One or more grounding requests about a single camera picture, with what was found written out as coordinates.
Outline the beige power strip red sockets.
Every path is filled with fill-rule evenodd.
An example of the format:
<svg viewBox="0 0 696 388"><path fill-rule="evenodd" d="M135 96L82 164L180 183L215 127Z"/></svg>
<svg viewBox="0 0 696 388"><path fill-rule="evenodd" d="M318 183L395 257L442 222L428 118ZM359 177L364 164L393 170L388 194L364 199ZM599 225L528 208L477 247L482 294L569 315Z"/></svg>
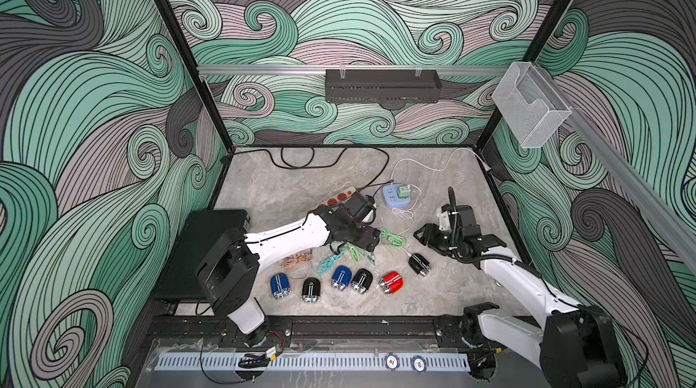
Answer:
<svg viewBox="0 0 696 388"><path fill-rule="evenodd" d="M339 192L329 196L324 201L319 203L319 207L332 207L347 201L351 196L357 193L357 189L353 186L345 187Z"/></svg>

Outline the green charger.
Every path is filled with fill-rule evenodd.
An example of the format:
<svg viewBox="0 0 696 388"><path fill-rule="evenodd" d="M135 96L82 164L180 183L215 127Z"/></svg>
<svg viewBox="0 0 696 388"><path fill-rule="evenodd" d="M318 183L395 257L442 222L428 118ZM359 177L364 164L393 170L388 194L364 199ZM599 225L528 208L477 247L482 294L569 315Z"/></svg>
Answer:
<svg viewBox="0 0 696 388"><path fill-rule="evenodd" d="M411 185L403 184L397 189L397 196L399 199L407 199L411 197Z"/></svg>

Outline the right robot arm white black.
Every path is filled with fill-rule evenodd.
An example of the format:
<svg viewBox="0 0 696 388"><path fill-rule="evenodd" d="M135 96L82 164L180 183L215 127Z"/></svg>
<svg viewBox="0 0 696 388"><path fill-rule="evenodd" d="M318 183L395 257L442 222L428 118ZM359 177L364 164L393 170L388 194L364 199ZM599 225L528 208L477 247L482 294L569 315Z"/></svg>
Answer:
<svg viewBox="0 0 696 388"><path fill-rule="evenodd" d="M494 234L483 234L471 207L446 204L438 221L413 237L436 253L492 277L529 312L516 317L484 302L464 309L460 333L472 346L503 346L541 370L552 387L628 383L614 321L551 286Z"/></svg>

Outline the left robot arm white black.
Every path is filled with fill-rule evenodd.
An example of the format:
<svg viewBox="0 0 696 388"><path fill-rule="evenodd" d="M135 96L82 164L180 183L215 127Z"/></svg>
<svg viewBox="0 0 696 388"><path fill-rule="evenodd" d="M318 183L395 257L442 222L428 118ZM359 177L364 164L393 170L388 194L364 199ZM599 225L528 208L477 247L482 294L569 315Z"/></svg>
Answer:
<svg viewBox="0 0 696 388"><path fill-rule="evenodd" d="M374 212L374 198L355 192L345 201L318 206L302 219L273 230L227 230L195 269L201 297L241 334L264 335L266 314L251 297L257 274L281 259L334 242L374 252L381 232L366 221Z"/></svg>

